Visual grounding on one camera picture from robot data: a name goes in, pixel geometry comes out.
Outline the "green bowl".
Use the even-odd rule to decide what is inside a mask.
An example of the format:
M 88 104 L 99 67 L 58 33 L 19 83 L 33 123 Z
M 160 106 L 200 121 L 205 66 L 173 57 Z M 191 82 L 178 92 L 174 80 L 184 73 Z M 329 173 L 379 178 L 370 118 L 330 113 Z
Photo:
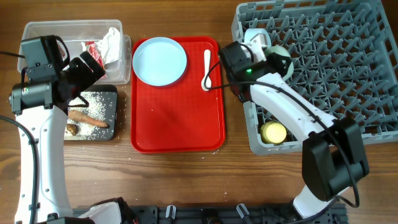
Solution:
M 267 62 L 281 75 L 283 81 L 286 81 L 293 75 L 294 63 L 286 48 L 280 45 L 275 45 L 266 48 L 264 54 Z

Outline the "red snack wrapper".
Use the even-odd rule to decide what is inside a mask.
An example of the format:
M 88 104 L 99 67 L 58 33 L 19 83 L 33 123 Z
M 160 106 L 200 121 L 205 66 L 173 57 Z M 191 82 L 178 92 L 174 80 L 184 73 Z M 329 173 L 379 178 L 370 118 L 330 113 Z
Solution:
M 82 42 L 83 49 L 90 53 L 90 55 L 97 61 L 97 63 L 104 69 L 103 58 L 94 41 Z

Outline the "white bowl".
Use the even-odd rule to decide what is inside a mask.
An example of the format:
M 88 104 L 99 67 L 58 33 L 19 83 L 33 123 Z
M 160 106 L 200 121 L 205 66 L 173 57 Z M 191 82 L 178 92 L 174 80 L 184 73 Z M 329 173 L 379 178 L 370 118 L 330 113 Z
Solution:
M 248 29 L 244 34 L 243 43 L 262 47 L 263 49 L 272 46 L 269 33 L 265 29 L 261 28 Z

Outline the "white rice pile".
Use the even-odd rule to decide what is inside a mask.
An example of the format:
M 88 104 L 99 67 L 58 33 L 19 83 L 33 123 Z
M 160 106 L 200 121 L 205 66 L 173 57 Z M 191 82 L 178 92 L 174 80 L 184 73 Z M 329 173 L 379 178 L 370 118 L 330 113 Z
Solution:
M 84 91 L 70 102 L 64 139 L 67 141 L 107 141 L 114 134 L 117 94 Z

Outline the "brown carrot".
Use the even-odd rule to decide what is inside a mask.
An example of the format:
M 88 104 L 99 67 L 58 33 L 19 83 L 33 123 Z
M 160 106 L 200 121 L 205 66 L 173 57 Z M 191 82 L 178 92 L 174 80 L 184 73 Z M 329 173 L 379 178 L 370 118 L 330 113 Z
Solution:
M 105 121 L 94 119 L 94 118 L 82 113 L 81 111 L 77 111 L 77 110 L 70 110 L 68 112 L 68 118 L 76 124 L 84 123 L 84 124 L 89 124 L 89 125 L 96 126 L 99 128 L 108 128 L 109 127 L 109 125 Z

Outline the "white tissue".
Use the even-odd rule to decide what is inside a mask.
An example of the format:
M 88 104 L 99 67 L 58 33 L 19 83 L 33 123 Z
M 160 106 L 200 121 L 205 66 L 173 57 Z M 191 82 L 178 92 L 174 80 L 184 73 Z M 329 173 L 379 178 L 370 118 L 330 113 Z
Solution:
M 95 42 L 103 58 L 104 66 L 116 62 L 119 59 L 120 40 L 120 32 L 117 30 L 117 28 L 111 27 L 109 28 L 108 33 L 101 40 Z

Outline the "brown food scrap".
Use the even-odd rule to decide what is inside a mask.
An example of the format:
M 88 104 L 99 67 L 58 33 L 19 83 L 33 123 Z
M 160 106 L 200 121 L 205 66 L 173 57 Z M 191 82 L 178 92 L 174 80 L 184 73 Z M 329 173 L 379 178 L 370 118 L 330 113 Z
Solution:
M 68 123 L 66 126 L 67 132 L 69 132 L 72 136 L 76 136 L 79 132 L 79 127 L 75 124 Z

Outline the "yellow plastic cup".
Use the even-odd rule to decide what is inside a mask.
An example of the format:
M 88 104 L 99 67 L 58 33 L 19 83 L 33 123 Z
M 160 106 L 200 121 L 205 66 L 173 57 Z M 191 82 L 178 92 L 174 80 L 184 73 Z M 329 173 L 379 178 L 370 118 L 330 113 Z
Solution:
M 264 143 L 280 144 L 285 140 L 287 130 L 282 124 L 270 121 L 261 126 L 260 135 Z

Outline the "white plastic spoon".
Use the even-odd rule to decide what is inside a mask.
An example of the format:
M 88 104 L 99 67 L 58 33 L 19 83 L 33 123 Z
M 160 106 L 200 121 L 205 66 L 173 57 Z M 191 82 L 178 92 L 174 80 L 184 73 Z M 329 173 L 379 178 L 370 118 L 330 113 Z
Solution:
M 209 77 L 210 60 L 211 60 L 211 51 L 206 49 L 204 51 L 204 73 L 205 74 L 201 80 L 201 87 L 204 91 L 208 91 L 211 88 L 211 79 Z

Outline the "light blue plate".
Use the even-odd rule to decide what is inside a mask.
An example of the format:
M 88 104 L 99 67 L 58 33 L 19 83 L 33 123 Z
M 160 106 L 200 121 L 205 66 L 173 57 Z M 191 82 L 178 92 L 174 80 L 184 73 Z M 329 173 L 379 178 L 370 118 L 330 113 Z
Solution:
M 166 86 L 184 74 L 187 54 L 177 41 L 154 37 L 137 47 L 132 57 L 132 67 L 140 81 L 151 86 Z

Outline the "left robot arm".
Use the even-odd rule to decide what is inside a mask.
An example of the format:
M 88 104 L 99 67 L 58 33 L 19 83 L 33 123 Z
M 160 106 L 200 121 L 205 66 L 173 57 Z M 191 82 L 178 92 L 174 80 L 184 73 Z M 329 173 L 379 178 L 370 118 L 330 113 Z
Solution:
M 74 217 L 67 195 L 64 134 L 71 100 L 105 70 L 88 53 L 62 55 L 56 35 L 21 42 L 27 66 L 9 101 L 21 141 L 21 188 L 15 223 L 137 223 L 123 198 L 103 200 Z

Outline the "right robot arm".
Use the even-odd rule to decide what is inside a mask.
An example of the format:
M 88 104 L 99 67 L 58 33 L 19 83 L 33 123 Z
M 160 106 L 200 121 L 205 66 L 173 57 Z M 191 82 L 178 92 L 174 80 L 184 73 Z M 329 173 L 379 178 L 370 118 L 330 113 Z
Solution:
M 301 221 L 316 219 L 337 200 L 359 207 L 356 184 L 369 174 L 369 165 L 358 123 L 335 118 L 289 87 L 285 78 L 294 63 L 282 46 L 235 41 L 219 57 L 238 99 L 263 107 L 301 143 L 305 187 L 293 200 Z

